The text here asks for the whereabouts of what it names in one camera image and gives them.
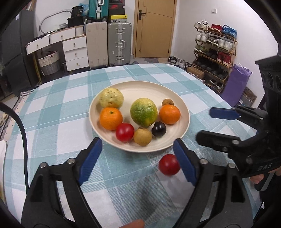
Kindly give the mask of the person's right hand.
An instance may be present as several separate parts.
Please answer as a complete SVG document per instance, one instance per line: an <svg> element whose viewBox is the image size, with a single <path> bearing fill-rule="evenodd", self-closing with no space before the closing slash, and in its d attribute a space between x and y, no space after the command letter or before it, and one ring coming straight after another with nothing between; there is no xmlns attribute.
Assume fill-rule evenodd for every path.
<svg viewBox="0 0 281 228"><path fill-rule="evenodd" d="M268 173L250 177L250 180L255 184L255 190L264 191L267 189L274 175L280 176L280 167L275 170L271 170Z"/></svg>

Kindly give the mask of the person's left hand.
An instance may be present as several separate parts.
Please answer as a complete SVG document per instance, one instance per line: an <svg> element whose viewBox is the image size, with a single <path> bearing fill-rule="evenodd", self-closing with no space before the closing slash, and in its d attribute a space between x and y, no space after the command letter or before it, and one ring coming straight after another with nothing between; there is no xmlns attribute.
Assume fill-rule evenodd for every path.
<svg viewBox="0 0 281 228"><path fill-rule="evenodd" d="M120 228L144 228L145 223L142 219L135 220L133 222L130 222L129 224L123 225Z"/></svg>

